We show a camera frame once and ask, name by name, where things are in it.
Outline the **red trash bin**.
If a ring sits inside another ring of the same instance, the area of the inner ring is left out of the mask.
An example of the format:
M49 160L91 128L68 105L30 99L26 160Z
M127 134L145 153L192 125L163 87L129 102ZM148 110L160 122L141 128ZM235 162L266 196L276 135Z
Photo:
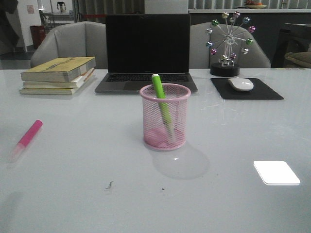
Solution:
M32 25L30 26L30 30L33 46L37 49L46 37L45 28L43 25Z

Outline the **pink highlighter pen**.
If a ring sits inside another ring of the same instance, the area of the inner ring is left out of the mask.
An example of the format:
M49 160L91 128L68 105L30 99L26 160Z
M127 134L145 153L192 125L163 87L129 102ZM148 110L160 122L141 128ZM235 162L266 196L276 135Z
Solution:
M43 122L37 119L32 126L27 130L27 132L22 136L22 138L17 142L16 146L9 156L9 162L15 163L23 153L23 151L28 147L33 138L36 136L40 128L42 127Z

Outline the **black mouse pad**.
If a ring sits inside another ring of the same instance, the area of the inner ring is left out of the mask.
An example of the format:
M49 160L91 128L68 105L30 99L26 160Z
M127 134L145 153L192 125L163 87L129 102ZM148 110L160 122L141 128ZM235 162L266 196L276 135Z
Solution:
M254 88L250 91L235 90L228 78L211 78L212 83L225 100L283 100L284 98L258 78L250 78Z

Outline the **white computer mouse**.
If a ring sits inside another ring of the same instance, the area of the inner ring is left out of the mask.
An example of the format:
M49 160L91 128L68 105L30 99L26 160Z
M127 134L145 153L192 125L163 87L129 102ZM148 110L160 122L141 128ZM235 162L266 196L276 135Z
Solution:
M250 91L254 88L253 83L251 82L250 79L247 78L229 78L228 83L230 86L237 91Z

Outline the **olive cushion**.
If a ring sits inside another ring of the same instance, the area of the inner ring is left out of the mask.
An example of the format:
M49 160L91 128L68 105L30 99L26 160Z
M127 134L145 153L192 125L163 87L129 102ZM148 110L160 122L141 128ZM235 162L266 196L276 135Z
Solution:
M285 60L287 60L291 65L295 65L297 67L310 68L311 67L311 52L289 52L284 56Z

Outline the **dark side table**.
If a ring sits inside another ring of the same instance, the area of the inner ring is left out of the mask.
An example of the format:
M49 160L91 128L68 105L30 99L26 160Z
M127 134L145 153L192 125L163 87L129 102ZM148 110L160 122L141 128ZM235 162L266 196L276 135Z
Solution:
M272 67L285 67L290 61L285 54L307 52L311 49L311 24L285 23L279 30L276 51L272 59Z

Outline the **middle cream book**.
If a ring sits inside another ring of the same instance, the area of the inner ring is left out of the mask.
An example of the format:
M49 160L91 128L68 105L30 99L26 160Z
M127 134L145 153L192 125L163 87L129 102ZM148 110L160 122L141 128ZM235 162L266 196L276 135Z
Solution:
M23 87L26 89L39 88L39 89L53 89L53 88L80 88L92 76L94 68L85 72L82 76L76 77L70 82L38 82L38 81L25 81Z

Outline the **yellow book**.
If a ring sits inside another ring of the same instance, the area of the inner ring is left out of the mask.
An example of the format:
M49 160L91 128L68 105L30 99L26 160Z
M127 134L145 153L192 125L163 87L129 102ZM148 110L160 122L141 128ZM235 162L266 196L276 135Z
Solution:
M73 95L78 89L80 88L26 89L22 87L19 90L19 92L21 94L29 94L29 95Z
M95 66L95 57L55 58L20 75L23 81L70 82Z

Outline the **pink mesh pen holder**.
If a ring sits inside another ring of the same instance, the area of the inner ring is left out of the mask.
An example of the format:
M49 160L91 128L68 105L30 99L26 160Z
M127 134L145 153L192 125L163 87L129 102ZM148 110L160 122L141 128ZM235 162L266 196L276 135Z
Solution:
M191 91L173 83L162 85L165 98L157 98L153 85L140 90L143 139L155 150L175 150L186 142L187 100Z

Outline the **ferris wheel desk ornament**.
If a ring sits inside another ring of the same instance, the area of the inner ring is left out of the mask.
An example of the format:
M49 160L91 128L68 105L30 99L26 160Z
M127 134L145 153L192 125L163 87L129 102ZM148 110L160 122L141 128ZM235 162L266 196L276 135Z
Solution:
M212 75L221 77L234 77L240 73L240 66L236 63L237 53L233 51L232 46L237 45L237 41L244 41L246 45L252 45L253 39L240 38L241 33L237 33L236 30L240 29L241 26L236 27L235 22L240 17L239 11L234 11L232 14L224 11L222 13L222 19L225 20L225 29L222 29L217 19L212 20L211 27L206 28L205 32L207 35L212 35L214 29L218 28L222 33L220 34L221 39L218 41L206 42L206 47L209 49L210 55L216 55L221 46L224 47L224 52L218 59L218 62L210 65L210 73Z

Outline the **top yellow book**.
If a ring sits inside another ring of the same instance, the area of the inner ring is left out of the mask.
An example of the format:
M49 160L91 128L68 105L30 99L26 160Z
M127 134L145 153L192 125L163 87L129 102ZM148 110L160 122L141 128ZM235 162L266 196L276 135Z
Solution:
M70 82L95 66L95 57L55 58L20 75L23 81Z

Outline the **fruit bowl on counter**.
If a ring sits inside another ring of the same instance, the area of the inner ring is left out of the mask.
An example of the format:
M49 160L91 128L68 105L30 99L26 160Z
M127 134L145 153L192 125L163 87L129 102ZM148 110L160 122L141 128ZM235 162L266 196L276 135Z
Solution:
M266 7L262 2L254 1L254 0L246 0L244 2L245 7L248 9L263 9Z

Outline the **green highlighter pen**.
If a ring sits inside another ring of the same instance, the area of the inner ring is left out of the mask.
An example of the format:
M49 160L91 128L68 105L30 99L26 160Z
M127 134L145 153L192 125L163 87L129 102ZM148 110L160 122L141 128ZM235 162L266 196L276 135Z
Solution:
M154 86L156 97L158 99L165 99L166 95L165 95L165 92L164 92L164 89L162 86L161 78L158 74L152 75L152 83ZM174 135L174 129L173 129L172 118L171 118L169 106L166 102L160 102L159 107L161 110L163 123L166 127L169 140L171 142L173 142L175 140L175 135Z

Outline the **bottom yellow book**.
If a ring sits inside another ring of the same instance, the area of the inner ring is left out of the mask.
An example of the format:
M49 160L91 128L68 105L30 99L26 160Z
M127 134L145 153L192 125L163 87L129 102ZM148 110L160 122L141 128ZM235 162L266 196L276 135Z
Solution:
M80 88L26 89L22 87L19 90L19 92L21 94L29 94L29 95L73 95L78 89Z

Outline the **grey laptop black screen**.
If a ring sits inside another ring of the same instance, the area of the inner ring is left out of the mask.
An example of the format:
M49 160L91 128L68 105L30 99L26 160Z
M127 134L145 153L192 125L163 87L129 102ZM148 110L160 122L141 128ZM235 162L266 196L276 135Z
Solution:
M153 74L197 92L189 73L189 14L108 15L106 48L108 73L98 94L138 94Z

